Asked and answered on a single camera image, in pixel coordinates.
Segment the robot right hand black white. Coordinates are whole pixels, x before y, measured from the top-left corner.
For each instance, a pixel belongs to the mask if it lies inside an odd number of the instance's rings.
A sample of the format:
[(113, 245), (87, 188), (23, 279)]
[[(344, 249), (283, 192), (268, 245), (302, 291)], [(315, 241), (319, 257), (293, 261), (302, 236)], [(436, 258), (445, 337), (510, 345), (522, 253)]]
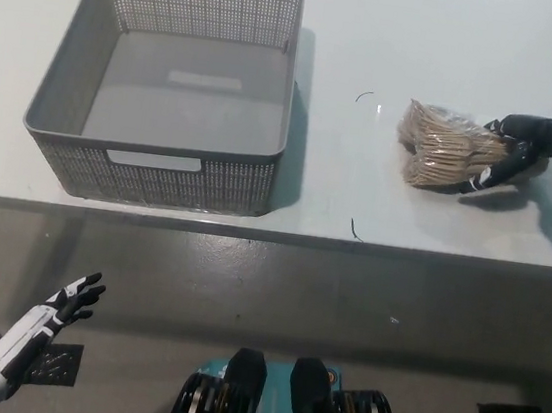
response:
[(459, 185), (461, 194), (500, 186), (531, 169), (541, 159), (552, 158), (552, 119), (510, 114), (502, 120), (492, 120), (484, 127), (496, 136), (508, 139), (511, 151), (505, 159), (462, 182)]

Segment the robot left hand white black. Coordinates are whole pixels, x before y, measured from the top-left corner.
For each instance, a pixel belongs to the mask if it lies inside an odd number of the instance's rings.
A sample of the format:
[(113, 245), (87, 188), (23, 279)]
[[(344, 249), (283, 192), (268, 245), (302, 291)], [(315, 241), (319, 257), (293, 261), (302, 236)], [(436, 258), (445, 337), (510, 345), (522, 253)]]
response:
[(22, 382), (61, 330), (92, 316), (90, 307), (106, 291), (101, 280), (98, 272), (71, 282), (32, 307), (0, 338), (0, 375), (8, 385)]

